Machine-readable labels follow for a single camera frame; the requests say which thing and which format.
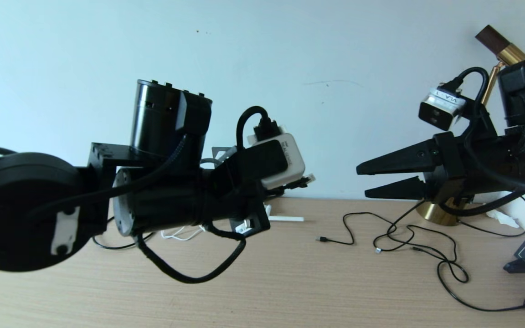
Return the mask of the crumpled white tissue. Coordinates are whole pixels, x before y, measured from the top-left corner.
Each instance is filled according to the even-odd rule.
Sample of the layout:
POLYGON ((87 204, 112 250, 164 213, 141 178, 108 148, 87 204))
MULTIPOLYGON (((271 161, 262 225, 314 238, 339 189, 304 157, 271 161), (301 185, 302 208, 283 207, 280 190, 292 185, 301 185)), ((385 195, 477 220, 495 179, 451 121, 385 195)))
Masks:
POLYGON ((515 218, 505 214, 505 213, 502 213, 501 211, 499 210, 490 210, 488 212, 485 213, 485 215, 489 218, 492 218, 492 219, 495 219, 497 220, 500 224, 502 224, 503 226, 510 226, 512 228, 519 228, 519 224, 518 222, 515 220, 515 218))

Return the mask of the brass desk lamp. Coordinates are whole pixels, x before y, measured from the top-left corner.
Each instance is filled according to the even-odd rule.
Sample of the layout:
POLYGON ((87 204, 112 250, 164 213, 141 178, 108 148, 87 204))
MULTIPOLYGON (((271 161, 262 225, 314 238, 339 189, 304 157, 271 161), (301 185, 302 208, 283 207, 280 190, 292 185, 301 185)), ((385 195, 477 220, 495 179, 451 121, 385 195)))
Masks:
MULTIPOLYGON (((488 86, 484 88, 483 96, 481 97, 481 103, 483 106, 487 106, 496 84, 498 73, 506 66, 525 60, 525 52, 501 35, 491 25, 486 25, 479 31, 475 39, 492 52, 497 60, 497 63, 490 71, 488 86)), ((417 207, 416 211, 423 219, 440 226, 456 226, 458 224, 458 216, 444 212, 438 204, 425 202, 417 207)))

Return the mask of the grey wall socket plate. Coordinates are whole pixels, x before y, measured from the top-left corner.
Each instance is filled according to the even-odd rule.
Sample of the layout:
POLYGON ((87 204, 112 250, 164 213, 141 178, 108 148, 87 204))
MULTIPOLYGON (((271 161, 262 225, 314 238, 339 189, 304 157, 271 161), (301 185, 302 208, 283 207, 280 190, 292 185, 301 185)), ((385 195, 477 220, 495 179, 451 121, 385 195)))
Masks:
POLYGON ((232 156, 237 152, 237 148, 234 147, 212 147, 212 157, 221 162, 232 156))

